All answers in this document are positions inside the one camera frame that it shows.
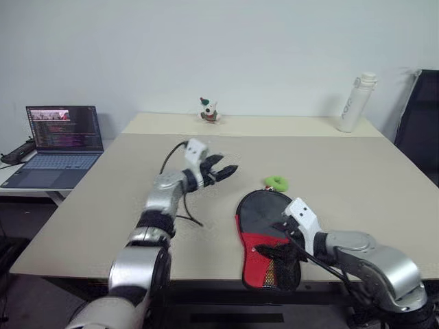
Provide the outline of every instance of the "black cable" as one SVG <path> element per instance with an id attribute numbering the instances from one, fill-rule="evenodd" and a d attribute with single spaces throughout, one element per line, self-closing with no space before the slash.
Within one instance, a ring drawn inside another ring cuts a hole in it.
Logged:
<path id="1" fill-rule="evenodd" d="M 288 232 L 285 232 L 285 235 L 303 256 L 306 256 L 308 259 L 312 260 L 315 264 L 319 265 L 321 268 L 328 271 L 336 278 L 339 278 L 344 283 L 344 286 L 346 287 L 346 290 L 348 291 L 349 295 L 351 295 L 361 305 L 370 306 L 371 304 L 370 296 L 366 295 L 366 293 L 364 293 L 363 291 L 356 289 L 353 286 L 352 282 L 349 280 L 345 271 L 342 270 L 342 274 L 338 273 L 332 267 L 328 266 L 320 259 L 316 258 L 315 256 L 309 254 L 306 250 L 304 250 L 297 242 L 295 242 L 295 240 L 288 234 Z"/>
<path id="2" fill-rule="evenodd" d="M 312 260 L 315 264 L 319 265 L 321 268 L 325 269 L 329 273 L 331 273 L 333 276 L 339 278 L 342 282 L 346 281 L 346 278 L 338 273 L 336 270 L 334 270 L 332 267 L 328 266 L 324 262 L 322 262 L 320 259 L 314 257 L 313 255 L 309 254 L 306 250 L 302 249 L 301 246 L 295 240 L 286 232 L 285 235 L 289 239 L 289 241 L 296 247 L 296 249 L 303 255 Z"/>
<path id="3" fill-rule="evenodd" d="M 83 310 L 84 307 L 85 307 L 87 304 L 88 304 L 88 302 L 83 302 L 83 303 L 80 304 L 77 308 L 75 308 L 75 310 L 73 311 L 73 313 L 72 313 L 71 316 L 70 316 L 69 323 L 71 323 L 71 321 L 73 320 L 73 318 L 74 318 L 76 315 L 78 315 L 79 312 L 80 312 L 81 310 Z"/>
<path id="4" fill-rule="evenodd" d="M 1 231 L 2 235 L 3 235 L 5 238 L 8 237 L 8 235 L 6 234 L 6 231 L 5 231 L 4 227 L 3 227 L 3 224 L 2 224 L 2 222 L 1 222 L 1 218 L 0 218 L 0 231 Z"/>
<path id="5" fill-rule="evenodd" d="M 172 154 L 174 154 L 174 152 L 180 147 L 180 146 L 182 146 L 182 145 L 184 145 L 184 146 L 186 146 L 187 145 L 187 141 L 184 141 L 184 142 L 180 142 L 180 143 L 178 143 L 170 152 L 169 152 L 169 154 L 166 156 L 166 158 L 165 158 L 165 161 L 163 161 L 163 164 L 162 164 L 162 167 L 161 167 L 161 169 L 160 169 L 160 174 L 162 174 L 163 173 L 163 170 L 165 170 L 165 167 L 166 167 L 166 164 L 167 164 L 167 161 L 169 160 L 169 158 L 171 158 L 171 155 Z"/>
<path id="6" fill-rule="evenodd" d="M 194 222 L 195 224 L 197 224 L 197 225 L 199 225 L 199 226 L 201 226 L 201 227 L 204 226 L 202 222 L 197 221 L 197 220 L 196 220 L 195 218 L 193 218 L 193 217 L 186 217 L 186 216 L 182 216 L 182 215 L 176 215 L 176 217 L 178 217 L 178 218 L 183 218 L 183 219 L 187 219 L 188 221 L 192 221 L 192 222 Z"/>
<path id="7" fill-rule="evenodd" d="M 6 168 L 9 168 L 9 167 L 13 167 L 13 166 L 22 165 L 23 163 L 26 163 L 26 162 L 19 162 L 19 163 L 16 163 L 16 164 L 10 164 L 9 166 L 1 167 L 0 170 L 6 169 Z"/>
<path id="8" fill-rule="evenodd" d="M 9 287 L 9 272 L 5 273 L 6 278 L 6 284 L 4 289 L 4 297 L 3 297 L 3 309 L 1 310 L 1 319 L 3 321 L 0 321 L 0 329 L 3 327 L 3 323 L 8 320 L 8 317 L 6 317 L 6 307 L 8 305 L 8 287 Z"/>
<path id="9" fill-rule="evenodd" d="M 163 171 L 165 170 L 165 167 L 166 167 L 167 161 L 169 160 L 169 158 L 171 158 L 172 154 L 174 154 L 174 152 L 175 152 L 180 146 L 182 146 L 182 145 L 187 146 L 187 143 L 188 143 L 187 141 L 183 141 L 183 142 L 178 143 L 176 146 L 174 146 L 174 148 L 173 148 L 173 149 L 168 153 L 168 155 L 166 156 L 165 161 L 163 161 L 162 167 L 161 167 L 161 169 L 160 169 L 160 174 L 162 174 Z M 186 195 L 183 195 L 183 204 L 185 205 L 185 210 L 186 210 L 186 213 L 187 213 L 187 215 L 188 215 L 189 217 L 182 216 L 182 215 L 176 215 L 176 217 L 190 220 L 190 221 L 192 221 L 192 222 L 198 224 L 199 226 L 203 227 L 204 225 L 203 225 L 200 221 L 196 220 L 196 219 L 192 216 L 192 214 L 189 212 L 189 209 L 187 208 Z"/>

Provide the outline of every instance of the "laptop screen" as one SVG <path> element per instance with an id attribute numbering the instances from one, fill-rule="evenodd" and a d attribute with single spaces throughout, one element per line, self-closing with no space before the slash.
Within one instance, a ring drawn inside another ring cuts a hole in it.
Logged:
<path id="1" fill-rule="evenodd" d="M 41 151 L 102 151 L 95 106 L 26 106 Z"/>

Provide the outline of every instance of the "small figurine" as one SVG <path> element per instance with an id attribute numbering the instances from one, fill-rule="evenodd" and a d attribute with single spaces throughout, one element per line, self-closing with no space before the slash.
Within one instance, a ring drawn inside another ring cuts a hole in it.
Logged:
<path id="1" fill-rule="evenodd" d="M 200 113 L 200 118 L 209 123 L 215 123 L 220 119 L 220 115 L 217 112 L 217 104 L 211 103 L 208 99 L 200 97 L 201 105 L 203 106 L 203 112 Z"/>

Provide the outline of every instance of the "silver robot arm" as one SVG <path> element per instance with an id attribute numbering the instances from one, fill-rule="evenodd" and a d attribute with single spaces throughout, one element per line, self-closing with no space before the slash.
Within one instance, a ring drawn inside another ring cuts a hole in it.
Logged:
<path id="1" fill-rule="evenodd" d="M 323 232 L 316 214 L 301 198 L 294 199 L 284 215 L 283 225 L 291 228 L 288 234 L 295 236 L 299 230 L 309 255 L 361 279 L 390 328 L 439 328 L 420 271 L 403 252 L 380 245 L 363 232 Z"/>
<path id="2" fill-rule="evenodd" d="M 207 146 L 192 138 L 185 143 L 187 169 L 168 171 L 154 180 L 145 209 L 127 245 L 117 255 L 108 281 L 108 295 L 91 302 L 66 329 L 138 329 L 154 294 L 169 282 L 178 202 L 186 193 L 213 185 L 230 175 L 237 166 L 221 171 L 212 166 L 220 155 L 207 157 Z"/>

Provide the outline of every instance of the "green toy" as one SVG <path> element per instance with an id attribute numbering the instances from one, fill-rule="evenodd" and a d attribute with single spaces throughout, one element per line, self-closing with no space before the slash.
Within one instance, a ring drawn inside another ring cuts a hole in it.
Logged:
<path id="1" fill-rule="evenodd" d="M 288 181 L 282 176 L 270 176 L 266 178 L 265 185 L 271 186 L 279 192 L 285 192 L 288 190 Z"/>

